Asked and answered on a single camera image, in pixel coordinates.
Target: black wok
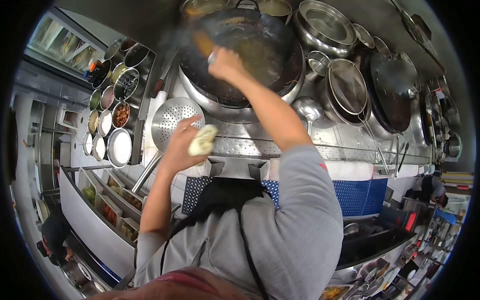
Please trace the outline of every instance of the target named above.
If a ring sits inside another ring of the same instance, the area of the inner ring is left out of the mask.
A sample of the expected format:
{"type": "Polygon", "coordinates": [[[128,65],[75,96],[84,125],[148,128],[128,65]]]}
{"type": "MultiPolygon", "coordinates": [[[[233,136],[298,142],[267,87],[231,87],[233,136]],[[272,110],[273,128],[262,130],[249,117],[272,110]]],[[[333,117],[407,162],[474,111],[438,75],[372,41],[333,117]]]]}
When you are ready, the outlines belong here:
{"type": "Polygon", "coordinates": [[[237,6],[190,23],[178,55],[180,67],[190,81],[230,108],[247,107],[248,101],[238,89],[208,73],[207,58],[192,39],[194,31],[205,31],[215,44],[237,52],[245,68],[279,96],[293,88],[299,79],[303,60],[300,43],[289,27],[259,10],[237,6]]]}

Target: left hand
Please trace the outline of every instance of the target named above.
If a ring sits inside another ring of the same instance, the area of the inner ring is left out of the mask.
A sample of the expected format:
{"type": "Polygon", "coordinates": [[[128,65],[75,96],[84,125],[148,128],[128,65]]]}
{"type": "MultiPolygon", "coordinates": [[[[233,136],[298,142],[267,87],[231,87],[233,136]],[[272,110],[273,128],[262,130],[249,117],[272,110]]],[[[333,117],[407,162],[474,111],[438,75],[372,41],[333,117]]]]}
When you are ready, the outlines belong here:
{"type": "Polygon", "coordinates": [[[167,150],[158,165],[158,170],[163,169],[171,174],[177,174],[206,160],[208,155],[190,156],[188,154],[188,147],[198,132],[198,129],[191,124],[200,119],[200,116],[193,116],[178,123],[170,137],[167,150]]]}

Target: right hand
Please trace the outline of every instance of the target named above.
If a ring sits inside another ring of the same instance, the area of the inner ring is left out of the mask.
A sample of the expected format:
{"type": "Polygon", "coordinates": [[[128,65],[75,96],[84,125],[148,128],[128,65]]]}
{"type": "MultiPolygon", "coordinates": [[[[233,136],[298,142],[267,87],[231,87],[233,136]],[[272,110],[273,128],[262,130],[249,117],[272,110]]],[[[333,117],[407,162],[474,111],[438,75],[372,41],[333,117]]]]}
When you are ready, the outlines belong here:
{"type": "Polygon", "coordinates": [[[208,72],[216,79],[225,80],[234,85],[239,76],[251,77],[243,67],[240,56],[235,51],[215,46],[213,48],[215,61],[208,65],[208,72]]]}

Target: metal ladle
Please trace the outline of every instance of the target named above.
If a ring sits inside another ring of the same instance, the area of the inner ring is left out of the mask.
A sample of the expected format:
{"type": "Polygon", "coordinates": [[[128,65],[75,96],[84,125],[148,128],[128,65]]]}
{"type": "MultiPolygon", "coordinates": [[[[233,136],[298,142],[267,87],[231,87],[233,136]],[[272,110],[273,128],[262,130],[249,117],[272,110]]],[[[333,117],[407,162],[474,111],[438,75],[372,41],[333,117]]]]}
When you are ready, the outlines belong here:
{"type": "Polygon", "coordinates": [[[312,133],[313,122],[324,116],[324,110],[312,97],[300,96],[292,103],[293,110],[307,121],[308,135],[312,133]]]}

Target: perforated skimmer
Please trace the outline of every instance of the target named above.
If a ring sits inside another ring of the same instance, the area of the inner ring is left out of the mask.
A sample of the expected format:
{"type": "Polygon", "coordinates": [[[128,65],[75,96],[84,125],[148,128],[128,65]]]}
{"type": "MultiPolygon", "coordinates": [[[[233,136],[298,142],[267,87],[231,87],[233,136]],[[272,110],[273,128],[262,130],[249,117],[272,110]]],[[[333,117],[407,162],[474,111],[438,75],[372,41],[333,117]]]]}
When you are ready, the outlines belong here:
{"type": "Polygon", "coordinates": [[[145,170],[132,188],[132,192],[137,193],[153,169],[155,169],[163,156],[163,152],[167,149],[170,137],[177,128],[178,123],[195,115],[199,115],[202,118],[195,121],[192,125],[197,128],[205,126],[204,112],[196,102],[186,97],[176,97],[167,100],[157,109],[152,120],[152,139],[158,151],[145,167],[145,170]]]}

